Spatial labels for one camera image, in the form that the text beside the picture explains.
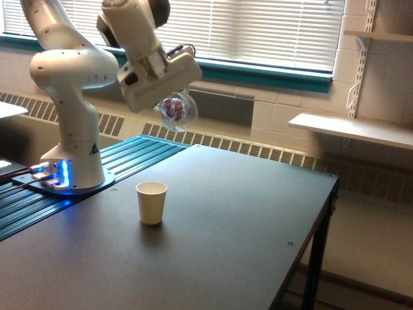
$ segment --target table leg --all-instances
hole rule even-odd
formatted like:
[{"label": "table leg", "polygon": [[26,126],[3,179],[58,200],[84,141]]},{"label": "table leg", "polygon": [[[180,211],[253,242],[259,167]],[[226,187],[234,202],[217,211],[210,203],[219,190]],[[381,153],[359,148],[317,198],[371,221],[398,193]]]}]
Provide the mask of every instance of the table leg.
[{"label": "table leg", "polygon": [[330,218],[334,210],[334,202],[336,193],[330,197],[328,202],[328,211],[325,213],[321,223],[318,225],[314,233],[311,246],[310,261],[308,263],[307,280],[304,289],[302,310],[313,310],[314,302],[316,300],[318,280],[321,273],[321,266],[323,264],[325,244],[327,242],[328,226],[330,225]]}]

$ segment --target teal window frame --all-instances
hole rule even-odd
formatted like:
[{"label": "teal window frame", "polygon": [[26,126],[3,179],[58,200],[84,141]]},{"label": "teal window frame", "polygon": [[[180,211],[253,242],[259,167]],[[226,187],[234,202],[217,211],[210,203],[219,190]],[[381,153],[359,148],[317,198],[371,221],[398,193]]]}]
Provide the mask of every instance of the teal window frame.
[{"label": "teal window frame", "polygon": [[[0,34],[1,47],[32,52],[42,52],[44,50],[36,38],[13,34]],[[102,48],[113,53],[120,65],[126,63],[126,56],[123,50],[107,46],[102,46]],[[332,82],[332,73],[243,65],[199,58],[196,61],[203,71],[204,78],[225,81],[227,83],[235,82],[247,85],[328,93]]]}]

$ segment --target wall shelf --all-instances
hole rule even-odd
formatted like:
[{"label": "wall shelf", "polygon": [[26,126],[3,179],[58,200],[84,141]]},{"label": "wall shelf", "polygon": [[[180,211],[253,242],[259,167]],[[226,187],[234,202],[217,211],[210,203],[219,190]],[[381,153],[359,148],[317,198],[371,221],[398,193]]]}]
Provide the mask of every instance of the wall shelf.
[{"label": "wall shelf", "polygon": [[377,121],[301,113],[288,124],[314,132],[413,150],[413,130]]},{"label": "wall shelf", "polygon": [[345,30],[344,34],[382,41],[413,42],[413,36],[406,36],[403,34],[386,34],[382,32],[365,32],[353,30]]}]

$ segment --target window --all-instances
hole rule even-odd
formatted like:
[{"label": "window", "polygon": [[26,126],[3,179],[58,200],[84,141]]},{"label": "window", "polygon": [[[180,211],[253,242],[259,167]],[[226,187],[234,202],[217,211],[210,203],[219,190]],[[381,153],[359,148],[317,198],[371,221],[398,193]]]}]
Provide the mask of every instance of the window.
[{"label": "window", "polygon": [[[332,72],[345,0],[170,0],[157,30],[168,50],[192,43],[197,57]],[[61,0],[78,29],[96,44],[101,0]],[[19,0],[3,0],[6,33],[32,36]]]}]

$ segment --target paper cup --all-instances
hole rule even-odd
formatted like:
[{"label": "paper cup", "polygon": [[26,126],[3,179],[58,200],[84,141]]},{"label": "paper cup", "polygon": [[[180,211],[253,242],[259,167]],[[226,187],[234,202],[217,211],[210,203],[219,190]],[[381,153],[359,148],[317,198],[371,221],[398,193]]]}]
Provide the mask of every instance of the paper cup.
[{"label": "paper cup", "polygon": [[143,182],[136,185],[141,222],[155,225],[162,221],[163,206],[168,187],[161,182]]}]

